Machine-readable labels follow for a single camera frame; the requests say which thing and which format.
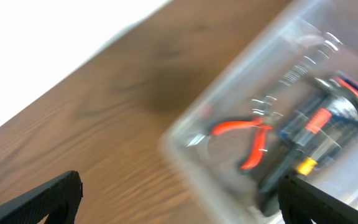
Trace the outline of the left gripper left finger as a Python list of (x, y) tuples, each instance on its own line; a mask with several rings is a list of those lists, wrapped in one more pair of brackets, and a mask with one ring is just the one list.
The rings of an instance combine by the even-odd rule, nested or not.
[(0, 205), (0, 223), (74, 224), (83, 198), (83, 183), (70, 170)]

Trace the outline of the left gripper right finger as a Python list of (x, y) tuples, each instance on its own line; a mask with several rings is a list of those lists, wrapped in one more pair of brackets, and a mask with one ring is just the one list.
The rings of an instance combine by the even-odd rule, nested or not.
[(358, 224), (358, 210), (294, 175), (279, 183), (278, 204), (286, 224)]

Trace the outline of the black yellow screwdriver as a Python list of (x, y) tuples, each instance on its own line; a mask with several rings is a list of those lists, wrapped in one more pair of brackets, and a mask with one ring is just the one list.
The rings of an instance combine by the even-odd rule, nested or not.
[(284, 157), (259, 182), (258, 208), (265, 217), (279, 211), (278, 185), (288, 175), (301, 179), (334, 161), (342, 146), (332, 139), (293, 143)]

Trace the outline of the red black pliers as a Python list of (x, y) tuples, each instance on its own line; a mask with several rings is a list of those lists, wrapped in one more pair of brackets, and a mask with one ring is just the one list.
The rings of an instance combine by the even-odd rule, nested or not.
[(222, 156), (233, 162), (238, 172), (246, 174), (259, 166), (268, 151), (272, 129), (273, 125), (262, 116), (226, 117), (209, 123), (185, 146), (195, 148), (202, 161), (212, 163)]

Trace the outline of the small claw hammer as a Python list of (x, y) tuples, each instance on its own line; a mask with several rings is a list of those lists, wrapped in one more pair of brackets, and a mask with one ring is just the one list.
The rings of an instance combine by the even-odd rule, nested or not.
[(304, 102), (277, 131), (285, 142), (307, 143), (329, 124), (358, 124), (357, 82), (342, 75), (313, 81), (322, 94)]

